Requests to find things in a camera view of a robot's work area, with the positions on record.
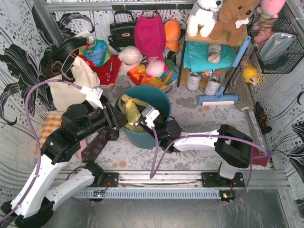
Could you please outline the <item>yellow trash bag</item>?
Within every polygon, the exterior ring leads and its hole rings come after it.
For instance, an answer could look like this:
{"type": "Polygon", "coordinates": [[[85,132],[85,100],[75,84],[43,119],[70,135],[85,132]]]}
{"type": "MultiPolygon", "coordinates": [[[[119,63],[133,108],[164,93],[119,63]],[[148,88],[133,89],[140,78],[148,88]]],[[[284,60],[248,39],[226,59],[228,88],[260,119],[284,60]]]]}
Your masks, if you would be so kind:
{"type": "Polygon", "coordinates": [[[131,132],[144,133],[145,130],[141,126],[136,126],[135,123],[141,117],[141,112],[137,105],[143,106],[145,109],[149,104],[138,98],[132,98],[127,94],[123,94],[118,99],[118,107],[121,112],[126,115],[128,123],[125,125],[125,128],[131,132]]]}

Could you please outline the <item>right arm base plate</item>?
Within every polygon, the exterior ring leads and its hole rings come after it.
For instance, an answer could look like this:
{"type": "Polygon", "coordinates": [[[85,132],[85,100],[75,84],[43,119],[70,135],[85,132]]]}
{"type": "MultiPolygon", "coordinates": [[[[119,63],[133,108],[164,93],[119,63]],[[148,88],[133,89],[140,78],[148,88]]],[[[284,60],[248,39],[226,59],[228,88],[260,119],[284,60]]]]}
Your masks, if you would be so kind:
{"type": "Polygon", "coordinates": [[[220,177],[217,172],[202,172],[201,173],[202,185],[206,188],[215,187],[244,187],[245,182],[243,174],[237,172],[235,177],[231,180],[220,177]]]}

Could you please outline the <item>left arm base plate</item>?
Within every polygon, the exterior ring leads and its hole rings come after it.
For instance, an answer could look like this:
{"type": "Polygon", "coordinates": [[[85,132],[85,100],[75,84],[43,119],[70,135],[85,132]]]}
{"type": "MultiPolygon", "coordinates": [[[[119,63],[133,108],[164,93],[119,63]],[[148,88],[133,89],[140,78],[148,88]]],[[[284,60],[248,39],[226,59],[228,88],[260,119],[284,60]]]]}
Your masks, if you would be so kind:
{"type": "Polygon", "coordinates": [[[117,172],[105,172],[103,179],[99,184],[96,184],[95,187],[101,188],[116,188],[118,187],[119,182],[119,173],[117,172]]]}

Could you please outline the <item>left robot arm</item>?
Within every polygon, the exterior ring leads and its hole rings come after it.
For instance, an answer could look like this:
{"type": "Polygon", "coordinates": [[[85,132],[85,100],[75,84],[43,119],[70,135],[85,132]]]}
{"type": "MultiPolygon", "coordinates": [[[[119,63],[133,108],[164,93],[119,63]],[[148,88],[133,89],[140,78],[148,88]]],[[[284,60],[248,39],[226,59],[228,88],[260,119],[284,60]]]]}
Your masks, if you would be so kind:
{"type": "Polygon", "coordinates": [[[101,130],[118,130],[128,122],[126,115],[110,103],[92,114],[84,104],[73,104],[62,114],[61,126],[51,133],[42,146],[40,162],[15,199],[4,202],[1,210],[8,216],[1,227],[11,221],[18,228],[40,228],[53,216],[60,204],[90,185],[105,183],[105,171],[95,162],[88,162],[73,178],[57,188],[49,187],[57,174],[80,149],[80,142],[101,130]]]}

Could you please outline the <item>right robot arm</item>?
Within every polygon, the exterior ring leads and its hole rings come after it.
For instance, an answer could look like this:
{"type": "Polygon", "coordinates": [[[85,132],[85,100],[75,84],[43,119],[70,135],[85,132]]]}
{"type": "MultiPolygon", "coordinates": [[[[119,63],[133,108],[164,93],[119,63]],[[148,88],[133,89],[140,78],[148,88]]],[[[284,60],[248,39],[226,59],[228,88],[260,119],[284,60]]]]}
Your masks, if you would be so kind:
{"type": "Polygon", "coordinates": [[[250,166],[252,138],[228,124],[218,130],[205,133],[183,132],[175,120],[156,123],[150,130],[156,140],[155,155],[150,178],[156,174],[165,154],[189,150],[213,149],[222,162],[218,176],[227,180],[234,179],[239,169],[250,166]]]}

